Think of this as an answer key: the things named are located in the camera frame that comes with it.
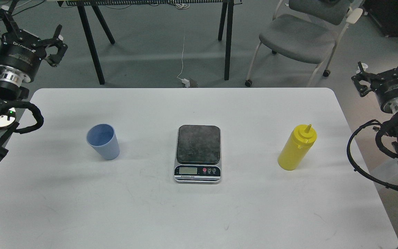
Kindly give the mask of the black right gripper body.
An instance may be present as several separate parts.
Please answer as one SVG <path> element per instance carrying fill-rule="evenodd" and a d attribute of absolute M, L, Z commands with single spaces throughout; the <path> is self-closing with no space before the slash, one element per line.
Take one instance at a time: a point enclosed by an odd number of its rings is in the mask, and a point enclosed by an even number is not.
<path fill-rule="evenodd" d="M 391 102 L 398 98 L 398 75 L 394 74 L 393 71 L 377 74 L 377 82 L 380 85 L 376 88 L 375 94 L 382 112 L 393 112 L 392 107 L 395 104 Z"/>

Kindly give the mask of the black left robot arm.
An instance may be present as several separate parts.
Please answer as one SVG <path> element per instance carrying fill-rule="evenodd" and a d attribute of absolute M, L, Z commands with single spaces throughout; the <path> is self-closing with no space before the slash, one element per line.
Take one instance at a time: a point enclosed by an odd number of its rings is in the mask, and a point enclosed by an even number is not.
<path fill-rule="evenodd" d="M 26 99 L 29 90 L 21 85 L 33 82 L 41 62 L 57 67 L 68 47 L 58 25 L 52 38 L 41 39 L 14 21 L 12 12 L 17 5 L 0 8 L 0 162 L 8 150 L 3 144 L 13 133 L 29 133 L 43 126 L 40 109 Z"/>

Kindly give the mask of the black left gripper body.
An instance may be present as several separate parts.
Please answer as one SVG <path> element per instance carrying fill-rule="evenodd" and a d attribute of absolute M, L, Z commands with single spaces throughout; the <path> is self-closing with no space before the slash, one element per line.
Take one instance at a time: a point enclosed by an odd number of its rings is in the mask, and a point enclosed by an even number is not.
<path fill-rule="evenodd" d="M 39 44 L 39 38 L 21 30 L 22 40 L 14 33 L 3 33 L 0 46 L 0 80 L 9 83 L 29 83 L 35 80 L 41 62 L 46 58 L 48 45 Z"/>

